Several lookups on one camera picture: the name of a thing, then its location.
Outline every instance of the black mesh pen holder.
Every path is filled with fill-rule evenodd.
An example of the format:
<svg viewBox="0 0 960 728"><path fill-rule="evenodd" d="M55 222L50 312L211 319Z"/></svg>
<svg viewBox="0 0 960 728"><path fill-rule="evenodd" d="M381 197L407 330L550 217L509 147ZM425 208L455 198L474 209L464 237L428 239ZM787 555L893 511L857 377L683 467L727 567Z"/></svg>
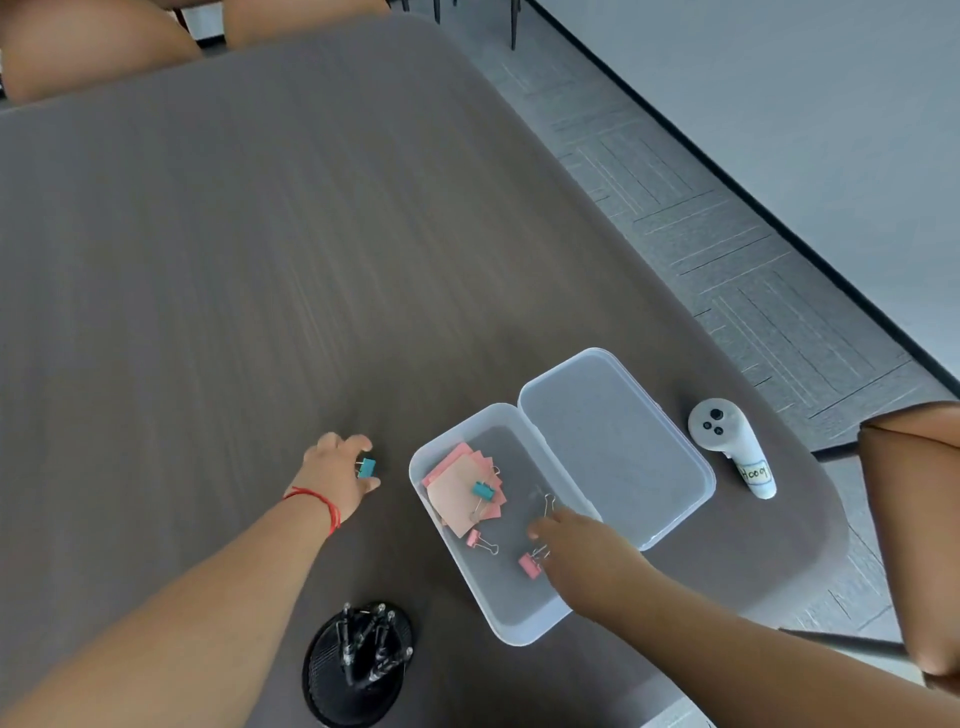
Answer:
<svg viewBox="0 0 960 728"><path fill-rule="evenodd" d="M307 648L302 674L307 707L328 728L374 725L400 694L413 647L413 627L399 607L380 601L360 609L346 605Z"/></svg>

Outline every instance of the red string bracelet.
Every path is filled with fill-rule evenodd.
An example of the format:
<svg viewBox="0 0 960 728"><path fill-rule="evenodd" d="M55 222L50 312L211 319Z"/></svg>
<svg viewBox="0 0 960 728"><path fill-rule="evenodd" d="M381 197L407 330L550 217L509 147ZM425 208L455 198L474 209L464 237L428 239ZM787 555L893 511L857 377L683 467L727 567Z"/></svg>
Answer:
<svg viewBox="0 0 960 728"><path fill-rule="evenodd" d="M330 512L330 533L326 534L327 536L330 536L340 527L340 509L331 503L327 498L321 496L319 493L314 493L306 488L291 488L290 493L286 494L281 500L286 500L288 497L301 495L319 498L326 504L326 509Z"/></svg>

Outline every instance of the wrist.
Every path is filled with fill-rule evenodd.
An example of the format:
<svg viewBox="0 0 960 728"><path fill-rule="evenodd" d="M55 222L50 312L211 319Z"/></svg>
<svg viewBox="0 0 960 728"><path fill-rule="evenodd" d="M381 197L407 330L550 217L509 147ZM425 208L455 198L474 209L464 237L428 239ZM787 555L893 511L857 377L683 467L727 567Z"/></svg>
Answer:
<svg viewBox="0 0 960 728"><path fill-rule="evenodd" d="M319 530L324 538L335 530L331 509L318 497L307 493L288 493L280 501L280 505L296 513L311 529Z"/></svg>
<svg viewBox="0 0 960 728"><path fill-rule="evenodd" d="M616 635L626 630L650 627L660 623L664 602L673 582L653 567L643 564L626 571L610 589L600 610L598 624Z"/></svg>

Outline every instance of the handwritten label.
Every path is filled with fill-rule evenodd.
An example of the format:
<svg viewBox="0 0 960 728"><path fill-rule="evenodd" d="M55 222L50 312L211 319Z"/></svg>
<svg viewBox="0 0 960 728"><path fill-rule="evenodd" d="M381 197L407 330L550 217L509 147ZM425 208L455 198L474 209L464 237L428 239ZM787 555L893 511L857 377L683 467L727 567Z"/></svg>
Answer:
<svg viewBox="0 0 960 728"><path fill-rule="evenodd" d="M750 465L737 465L740 471L740 477L747 481L748 485L766 485L774 479L770 475L770 466L766 460L760 460L758 463Z"/></svg>

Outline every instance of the wall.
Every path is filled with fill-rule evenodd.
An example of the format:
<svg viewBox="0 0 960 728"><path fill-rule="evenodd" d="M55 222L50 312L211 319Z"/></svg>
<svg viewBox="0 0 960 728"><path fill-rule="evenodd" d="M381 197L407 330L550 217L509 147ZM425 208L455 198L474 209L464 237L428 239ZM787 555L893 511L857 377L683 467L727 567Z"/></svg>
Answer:
<svg viewBox="0 0 960 728"><path fill-rule="evenodd" d="M540 3L960 376L960 3Z"/></svg>

